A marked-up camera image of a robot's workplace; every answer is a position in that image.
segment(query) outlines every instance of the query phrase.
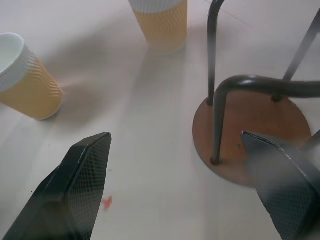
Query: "paper cup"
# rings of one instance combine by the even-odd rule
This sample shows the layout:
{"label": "paper cup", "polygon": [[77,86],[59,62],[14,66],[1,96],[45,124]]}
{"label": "paper cup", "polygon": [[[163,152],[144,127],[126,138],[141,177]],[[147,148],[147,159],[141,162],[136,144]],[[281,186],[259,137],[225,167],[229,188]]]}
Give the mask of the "paper cup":
{"label": "paper cup", "polygon": [[33,119],[45,120],[60,109],[63,92],[15,33],[0,34],[0,102]]}
{"label": "paper cup", "polygon": [[129,0],[151,49],[171,53],[187,40],[188,0]]}

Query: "orange rippled cup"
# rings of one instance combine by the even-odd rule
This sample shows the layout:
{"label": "orange rippled cup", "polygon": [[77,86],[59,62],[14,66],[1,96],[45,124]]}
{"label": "orange rippled cup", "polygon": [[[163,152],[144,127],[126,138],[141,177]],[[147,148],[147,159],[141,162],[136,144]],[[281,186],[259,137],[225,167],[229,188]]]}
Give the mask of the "orange rippled cup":
{"label": "orange rippled cup", "polygon": [[41,62],[15,33],[0,34],[0,102],[33,119],[60,109],[64,94]]}
{"label": "orange rippled cup", "polygon": [[151,49],[172,53],[187,40],[188,0],[129,0]]}

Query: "white floor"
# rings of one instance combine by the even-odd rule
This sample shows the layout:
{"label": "white floor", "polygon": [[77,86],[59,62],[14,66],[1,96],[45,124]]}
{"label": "white floor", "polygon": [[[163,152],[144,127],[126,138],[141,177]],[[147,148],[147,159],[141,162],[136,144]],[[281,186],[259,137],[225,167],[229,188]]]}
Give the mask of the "white floor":
{"label": "white floor", "polygon": [[[153,55],[126,0],[0,0],[0,33],[21,34],[66,94],[35,121],[0,105],[0,238],[38,184],[81,139],[111,132],[105,197],[93,240],[279,240],[257,194],[214,175],[193,144],[207,95],[210,3],[189,0],[184,51]],[[218,24],[218,85],[283,77],[319,0],[226,0]],[[320,80],[320,39],[294,76]],[[296,103],[320,129],[320,99]]]}

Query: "white cup rim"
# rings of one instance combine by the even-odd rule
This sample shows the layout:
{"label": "white cup rim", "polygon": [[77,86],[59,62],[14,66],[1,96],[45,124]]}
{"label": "white cup rim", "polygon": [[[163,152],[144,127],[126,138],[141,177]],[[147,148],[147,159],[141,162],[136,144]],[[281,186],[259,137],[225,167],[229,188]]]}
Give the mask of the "white cup rim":
{"label": "white cup rim", "polygon": [[145,14],[167,11],[187,0],[129,0],[133,10]]}
{"label": "white cup rim", "polygon": [[5,66],[3,69],[0,68],[0,77],[4,75],[9,69],[11,69],[11,67],[18,61],[25,47],[25,40],[19,34],[16,34],[13,32],[6,32],[6,33],[0,34],[0,44],[4,36],[12,36],[13,38],[18,39],[19,45],[17,45],[17,51],[13,54],[14,56],[12,57],[12,59],[10,59],[10,62],[7,64],[7,66]]}

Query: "black mesh material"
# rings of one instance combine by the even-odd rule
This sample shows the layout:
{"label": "black mesh material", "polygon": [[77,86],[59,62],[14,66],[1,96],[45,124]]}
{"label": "black mesh material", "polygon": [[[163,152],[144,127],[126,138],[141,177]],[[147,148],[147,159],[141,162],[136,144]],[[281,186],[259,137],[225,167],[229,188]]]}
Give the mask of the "black mesh material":
{"label": "black mesh material", "polygon": [[89,240],[104,192],[111,135],[73,145],[38,186],[4,240]]}
{"label": "black mesh material", "polygon": [[66,199],[81,239],[89,240],[104,193],[110,146],[100,140],[86,153],[84,163],[75,176]]}
{"label": "black mesh material", "polygon": [[242,141],[256,191],[275,228],[283,240],[298,239],[319,211],[317,192],[287,154],[299,157],[302,153],[293,148],[284,152],[279,145],[250,135],[243,135]]}

